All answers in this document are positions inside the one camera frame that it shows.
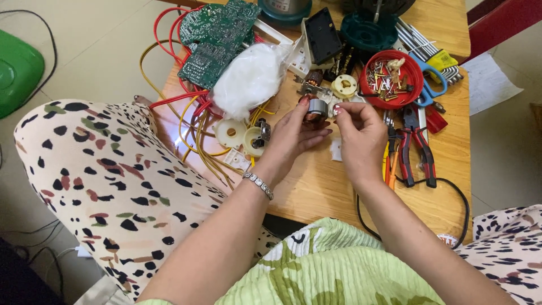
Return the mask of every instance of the tiled floor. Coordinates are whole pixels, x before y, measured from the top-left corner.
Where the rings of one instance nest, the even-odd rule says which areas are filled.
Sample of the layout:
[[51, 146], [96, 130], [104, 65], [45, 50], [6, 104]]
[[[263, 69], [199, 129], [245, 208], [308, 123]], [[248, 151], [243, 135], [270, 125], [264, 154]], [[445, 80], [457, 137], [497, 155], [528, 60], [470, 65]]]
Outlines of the tiled floor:
[[[104, 103], [131, 101], [135, 94], [151, 100], [157, 94], [141, 77], [138, 61], [141, 52], [154, 42], [152, 25], [158, 14], [170, 7], [154, 0], [0, 0], [0, 11], [30, 9], [50, 24], [59, 49], [59, 66], [51, 81], [28, 105], [0, 120], [0, 143], [4, 166], [0, 170], [0, 228], [31, 231], [54, 219], [35, 196], [24, 175], [22, 163], [12, 142], [12, 130], [30, 109], [61, 98], [81, 98]], [[174, 12], [159, 26], [159, 36], [166, 37]], [[0, 15], [0, 29], [8, 31], [37, 47], [46, 58], [47, 70], [53, 53], [49, 35], [35, 16]], [[517, 44], [528, 46], [519, 50]], [[471, 118], [473, 212], [480, 215], [509, 206], [540, 203], [542, 198], [542, 151], [540, 134], [533, 129], [528, 103], [540, 92], [542, 65], [538, 50], [540, 40], [524, 43], [506, 42], [494, 49], [497, 63], [516, 85], [526, 90], [518, 96]], [[527, 57], [537, 68], [522, 68]], [[155, 49], [147, 57], [147, 75], [160, 87], [173, 60]], [[19, 244], [41, 241], [46, 235], [9, 236]], [[77, 246], [75, 238], [62, 230], [49, 244], [57, 252]], [[43, 256], [34, 264], [43, 276], [51, 259]], [[66, 301], [73, 303], [99, 278], [92, 260], [67, 254], [61, 261], [66, 282]], [[58, 281], [50, 272], [49, 283], [56, 290]]]

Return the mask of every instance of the blue scissors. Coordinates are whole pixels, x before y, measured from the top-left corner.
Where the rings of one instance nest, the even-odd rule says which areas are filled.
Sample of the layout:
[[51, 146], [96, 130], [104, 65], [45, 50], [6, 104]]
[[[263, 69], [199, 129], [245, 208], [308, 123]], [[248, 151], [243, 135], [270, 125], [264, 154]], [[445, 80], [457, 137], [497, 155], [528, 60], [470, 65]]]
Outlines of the blue scissors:
[[427, 80], [423, 80], [423, 90], [420, 94], [420, 98], [414, 100], [414, 103], [418, 106], [428, 106], [433, 103], [433, 99], [436, 97], [439, 97], [446, 93], [446, 90], [448, 90], [448, 83], [446, 82], [446, 79], [442, 76], [442, 74], [435, 69], [433, 66], [428, 65], [427, 63], [423, 62], [421, 59], [419, 59], [416, 55], [414, 55], [413, 52], [409, 53], [410, 57], [412, 57], [416, 63], [420, 66], [420, 69], [422, 72], [424, 71], [431, 71], [437, 75], [438, 79], [440, 79], [442, 84], [442, 91], [441, 92], [435, 92], [429, 84], [427, 83]]

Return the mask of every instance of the allen key set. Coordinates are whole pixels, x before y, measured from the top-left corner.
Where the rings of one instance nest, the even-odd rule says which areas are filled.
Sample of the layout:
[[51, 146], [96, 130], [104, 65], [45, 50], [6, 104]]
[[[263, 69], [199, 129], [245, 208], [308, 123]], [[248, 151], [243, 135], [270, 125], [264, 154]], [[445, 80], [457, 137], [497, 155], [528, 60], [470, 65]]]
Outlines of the allen key set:
[[[427, 38], [401, 18], [399, 18], [395, 27], [399, 34], [399, 39], [422, 61], [427, 61], [438, 53], [439, 50]], [[463, 79], [457, 66], [446, 68], [441, 71], [441, 74], [450, 86]]]

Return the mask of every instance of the red and black pliers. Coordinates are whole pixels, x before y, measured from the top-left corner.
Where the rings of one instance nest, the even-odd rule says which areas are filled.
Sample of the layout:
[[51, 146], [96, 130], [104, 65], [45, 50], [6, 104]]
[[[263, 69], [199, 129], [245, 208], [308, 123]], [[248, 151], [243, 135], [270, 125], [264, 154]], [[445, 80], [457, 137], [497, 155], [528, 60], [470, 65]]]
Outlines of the red and black pliers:
[[420, 128], [420, 121], [414, 112], [411, 105], [403, 107], [404, 128], [398, 129], [397, 134], [402, 136], [401, 144], [399, 145], [399, 165], [401, 165], [401, 173], [406, 187], [414, 186], [414, 177], [412, 176], [412, 168], [410, 167], [410, 139], [414, 136], [414, 141], [420, 147], [422, 154], [423, 170], [425, 172], [425, 182], [428, 187], [436, 188], [437, 179], [435, 173], [435, 159], [429, 148], [429, 144], [422, 135], [423, 130]]

